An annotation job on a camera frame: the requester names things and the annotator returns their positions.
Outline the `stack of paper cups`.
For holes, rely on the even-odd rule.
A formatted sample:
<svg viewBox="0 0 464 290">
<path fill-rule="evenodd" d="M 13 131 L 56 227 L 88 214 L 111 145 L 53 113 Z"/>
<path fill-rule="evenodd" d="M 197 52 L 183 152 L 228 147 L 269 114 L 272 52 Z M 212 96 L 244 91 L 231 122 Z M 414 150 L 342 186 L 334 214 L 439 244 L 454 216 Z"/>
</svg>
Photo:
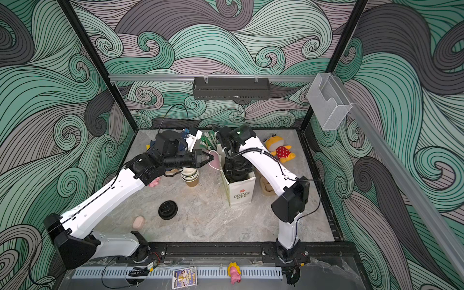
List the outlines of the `stack of paper cups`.
<svg viewBox="0 0 464 290">
<path fill-rule="evenodd" d="M 198 169 L 184 167 L 181 172 L 181 178 L 189 187 L 197 186 L 199 182 Z"/>
</svg>

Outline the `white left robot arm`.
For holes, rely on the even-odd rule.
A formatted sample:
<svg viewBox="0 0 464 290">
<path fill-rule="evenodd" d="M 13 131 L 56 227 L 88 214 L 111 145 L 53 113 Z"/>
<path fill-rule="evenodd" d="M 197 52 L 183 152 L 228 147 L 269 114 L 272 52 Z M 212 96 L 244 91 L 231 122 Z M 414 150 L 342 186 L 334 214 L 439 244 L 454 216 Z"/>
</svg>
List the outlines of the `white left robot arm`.
<svg viewBox="0 0 464 290">
<path fill-rule="evenodd" d="M 125 163 L 117 176 L 73 209 L 50 214 L 44 226 L 66 269 L 76 269 L 101 257 L 127 257 L 144 262 L 150 252 L 148 241 L 138 232 L 105 234 L 95 226 L 113 209 L 173 169 L 198 169 L 214 157 L 195 143 L 202 132 L 191 129 L 186 136 L 173 130 L 158 133 L 153 145 Z"/>
</svg>

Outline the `green white wrapped straws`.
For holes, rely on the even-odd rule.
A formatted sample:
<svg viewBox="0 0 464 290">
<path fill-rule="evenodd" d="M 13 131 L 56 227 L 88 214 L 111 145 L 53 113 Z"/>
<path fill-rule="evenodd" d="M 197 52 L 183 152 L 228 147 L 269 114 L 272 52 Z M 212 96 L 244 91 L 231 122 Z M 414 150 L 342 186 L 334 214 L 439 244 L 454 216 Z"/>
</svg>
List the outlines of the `green white wrapped straws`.
<svg viewBox="0 0 464 290">
<path fill-rule="evenodd" d="M 216 138 L 216 133 L 213 130 L 203 131 L 201 138 L 199 140 L 200 148 L 203 148 L 208 151 L 216 150 L 218 147 L 218 140 Z"/>
</svg>

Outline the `pink earbud case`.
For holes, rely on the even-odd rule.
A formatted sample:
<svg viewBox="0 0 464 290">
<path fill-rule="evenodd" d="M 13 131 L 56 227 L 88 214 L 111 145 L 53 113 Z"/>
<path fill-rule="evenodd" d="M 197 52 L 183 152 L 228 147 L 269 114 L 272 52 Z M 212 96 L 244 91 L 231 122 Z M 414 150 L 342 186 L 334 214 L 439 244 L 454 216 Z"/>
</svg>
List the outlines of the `pink earbud case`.
<svg viewBox="0 0 464 290">
<path fill-rule="evenodd" d="M 132 224 L 132 228 L 136 231 L 140 231 L 146 223 L 146 219 L 143 216 L 137 216 L 134 219 L 134 222 Z"/>
</svg>

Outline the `small pink pig toy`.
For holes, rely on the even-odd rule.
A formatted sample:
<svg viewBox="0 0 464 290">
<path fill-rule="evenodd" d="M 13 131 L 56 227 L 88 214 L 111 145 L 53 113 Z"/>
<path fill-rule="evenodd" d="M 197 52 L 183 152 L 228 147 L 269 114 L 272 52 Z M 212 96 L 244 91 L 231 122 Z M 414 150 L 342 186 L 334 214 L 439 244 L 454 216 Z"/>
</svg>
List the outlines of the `small pink pig toy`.
<svg viewBox="0 0 464 290">
<path fill-rule="evenodd" d="M 149 184 L 149 187 L 155 187 L 155 186 L 158 186 L 160 184 L 160 177 L 154 179 L 150 184 Z"/>
</svg>

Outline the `white paper takeout bag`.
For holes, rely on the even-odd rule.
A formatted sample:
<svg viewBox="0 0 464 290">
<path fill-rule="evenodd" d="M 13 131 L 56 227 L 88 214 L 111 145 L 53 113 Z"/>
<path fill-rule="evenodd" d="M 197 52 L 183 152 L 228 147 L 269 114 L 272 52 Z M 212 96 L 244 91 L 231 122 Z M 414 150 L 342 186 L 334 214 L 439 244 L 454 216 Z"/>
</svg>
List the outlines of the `white paper takeout bag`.
<svg viewBox="0 0 464 290">
<path fill-rule="evenodd" d="M 221 156 L 221 166 L 223 167 L 226 155 L 221 145 L 217 145 L 217 152 Z M 228 182 L 223 173 L 223 169 L 221 170 L 221 178 L 225 188 L 226 200 L 230 207 L 239 207 L 251 202 L 256 176 L 252 171 L 248 177 L 249 179 L 245 181 Z"/>
</svg>

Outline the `black wall shelf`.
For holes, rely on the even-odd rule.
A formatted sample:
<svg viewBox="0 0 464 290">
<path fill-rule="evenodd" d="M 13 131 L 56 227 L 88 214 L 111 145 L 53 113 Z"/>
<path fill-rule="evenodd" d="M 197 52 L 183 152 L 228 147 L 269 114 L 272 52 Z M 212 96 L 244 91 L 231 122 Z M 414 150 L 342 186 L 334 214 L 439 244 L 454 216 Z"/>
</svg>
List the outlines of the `black wall shelf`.
<svg viewBox="0 0 464 290">
<path fill-rule="evenodd" d="M 266 100 L 271 93 L 267 78 L 197 77 L 193 81 L 197 100 Z"/>
</svg>

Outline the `yellow red plush toy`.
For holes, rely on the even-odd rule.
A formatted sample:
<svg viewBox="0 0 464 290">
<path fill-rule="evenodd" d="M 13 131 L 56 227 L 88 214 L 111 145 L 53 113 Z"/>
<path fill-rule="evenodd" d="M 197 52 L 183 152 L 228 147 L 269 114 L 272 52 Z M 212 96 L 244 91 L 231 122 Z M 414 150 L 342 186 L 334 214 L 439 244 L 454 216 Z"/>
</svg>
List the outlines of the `yellow red plush toy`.
<svg viewBox="0 0 464 290">
<path fill-rule="evenodd" d="M 291 151 L 292 146 L 287 145 L 284 138 L 276 134 L 265 138 L 263 143 L 272 156 L 276 157 L 281 163 L 286 163 L 296 157 L 296 154 Z"/>
</svg>

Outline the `colourful picture card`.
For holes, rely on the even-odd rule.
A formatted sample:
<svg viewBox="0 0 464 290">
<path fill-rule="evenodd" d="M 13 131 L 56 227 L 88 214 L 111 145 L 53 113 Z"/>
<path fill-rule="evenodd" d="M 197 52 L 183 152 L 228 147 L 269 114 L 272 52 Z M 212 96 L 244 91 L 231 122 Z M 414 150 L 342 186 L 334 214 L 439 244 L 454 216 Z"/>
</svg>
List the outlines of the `colourful picture card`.
<svg viewBox="0 0 464 290">
<path fill-rule="evenodd" d="M 190 286 L 197 286 L 197 267 L 176 269 L 172 273 L 172 289 L 178 290 Z"/>
</svg>

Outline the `clear plastic wall holder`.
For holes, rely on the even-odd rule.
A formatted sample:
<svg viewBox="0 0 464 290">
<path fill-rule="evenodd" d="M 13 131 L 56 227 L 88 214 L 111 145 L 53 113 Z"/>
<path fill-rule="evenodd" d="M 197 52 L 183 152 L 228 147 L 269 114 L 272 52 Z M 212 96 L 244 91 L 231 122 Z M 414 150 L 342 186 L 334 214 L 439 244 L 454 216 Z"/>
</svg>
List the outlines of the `clear plastic wall holder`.
<svg viewBox="0 0 464 290">
<path fill-rule="evenodd" d="M 306 96 L 323 131 L 337 130 L 352 109 L 343 82 L 328 72 L 315 76 Z"/>
</svg>

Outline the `pink figurine toy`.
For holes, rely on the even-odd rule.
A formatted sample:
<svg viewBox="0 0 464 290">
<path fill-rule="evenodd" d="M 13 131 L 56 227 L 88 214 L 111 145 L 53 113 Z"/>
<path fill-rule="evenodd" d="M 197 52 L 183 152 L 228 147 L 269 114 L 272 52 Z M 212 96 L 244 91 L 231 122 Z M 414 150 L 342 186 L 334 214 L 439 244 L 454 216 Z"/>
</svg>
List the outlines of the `pink figurine toy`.
<svg viewBox="0 0 464 290">
<path fill-rule="evenodd" d="M 230 262 L 227 268 L 228 276 L 230 277 L 230 283 L 232 285 L 240 283 L 242 280 L 240 267 L 236 262 Z"/>
</svg>

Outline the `brown pulp cup carrier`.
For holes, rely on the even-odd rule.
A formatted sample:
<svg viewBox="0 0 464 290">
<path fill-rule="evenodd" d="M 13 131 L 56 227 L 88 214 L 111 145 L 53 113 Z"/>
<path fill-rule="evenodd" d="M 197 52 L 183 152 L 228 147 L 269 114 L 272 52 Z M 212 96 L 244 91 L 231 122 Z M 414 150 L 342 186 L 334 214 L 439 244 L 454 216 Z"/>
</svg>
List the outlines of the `brown pulp cup carrier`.
<svg viewBox="0 0 464 290">
<path fill-rule="evenodd" d="M 265 196 L 275 196 L 276 195 L 272 185 L 268 182 L 268 180 L 264 176 L 261 176 L 259 178 L 259 184 L 260 184 L 261 191 L 262 191 L 263 195 L 265 195 Z"/>
</svg>

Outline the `pink cup holder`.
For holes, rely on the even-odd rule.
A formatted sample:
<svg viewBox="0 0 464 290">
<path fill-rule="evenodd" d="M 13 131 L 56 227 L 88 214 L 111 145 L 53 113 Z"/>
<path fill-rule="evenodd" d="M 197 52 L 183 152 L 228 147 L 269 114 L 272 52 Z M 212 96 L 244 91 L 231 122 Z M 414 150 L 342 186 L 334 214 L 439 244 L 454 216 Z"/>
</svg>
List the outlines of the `pink cup holder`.
<svg viewBox="0 0 464 290">
<path fill-rule="evenodd" d="M 221 156 L 216 151 L 211 150 L 209 154 L 213 157 L 213 160 L 209 162 L 209 166 L 215 170 L 221 171 Z"/>
</svg>

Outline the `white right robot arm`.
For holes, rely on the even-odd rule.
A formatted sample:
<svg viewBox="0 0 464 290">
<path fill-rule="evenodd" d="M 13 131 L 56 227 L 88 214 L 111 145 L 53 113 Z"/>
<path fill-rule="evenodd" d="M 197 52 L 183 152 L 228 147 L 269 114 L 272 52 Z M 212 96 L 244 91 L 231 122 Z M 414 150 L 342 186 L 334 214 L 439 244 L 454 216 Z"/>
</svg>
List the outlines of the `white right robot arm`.
<svg viewBox="0 0 464 290">
<path fill-rule="evenodd" d="M 293 249 L 298 243 L 297 220 L 308 203 L 310 180 L 285 168 L 247 125 L 236 129 L 214 126 L 213 131 L 227 158 L 244 157 L 270 183 L 277 195 L 271 209 L 280 221 L 278 245 L 286 251 Z"/>
</svg>

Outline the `stack of black lids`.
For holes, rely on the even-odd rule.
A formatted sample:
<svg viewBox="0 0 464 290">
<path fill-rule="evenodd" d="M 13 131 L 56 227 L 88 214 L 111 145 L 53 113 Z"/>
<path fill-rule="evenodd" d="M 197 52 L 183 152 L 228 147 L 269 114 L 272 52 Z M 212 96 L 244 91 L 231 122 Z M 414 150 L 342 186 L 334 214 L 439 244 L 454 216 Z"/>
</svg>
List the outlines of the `stack of black lids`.
<svg viewBox="0 0 464 290">
<path fill-rule="evenodd" d="M 173 219 L 178 213 L 178 205 L 174 201 L 165 201 L 158 208 L 158 215 L 162 220 Z"/>
</svg>

